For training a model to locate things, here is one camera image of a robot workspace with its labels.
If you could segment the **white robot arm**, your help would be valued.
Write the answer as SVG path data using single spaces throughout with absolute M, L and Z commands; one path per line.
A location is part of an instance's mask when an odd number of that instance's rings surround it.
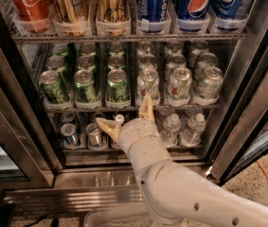
M 149 96 L 139 117 L 123 125 L 105 118 L 97 123 L 130 160 L 147 209 L 161 226 L 177 227 L 188 218 L 212 227 L 268 227 L 267 206 L 228 192 L 172 160 Z

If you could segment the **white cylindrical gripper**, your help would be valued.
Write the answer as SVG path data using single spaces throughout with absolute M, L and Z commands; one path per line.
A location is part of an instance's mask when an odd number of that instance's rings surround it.
M 131 146 L 138 140 L 155 136 L 158 137 L 159 133 L 153 114 L 152 98 L 149 94 L 146 94 L 142 100 L 142 103 L 138 111 L 140 118 L 135 118 L 123 125 L 117 123 L 114 120 L 108 120 L 105 118 L 96 118 L 96 122 L 99 127 L 106 132 L 115 142 L 118 142 L 120 148 L 128 154 Z

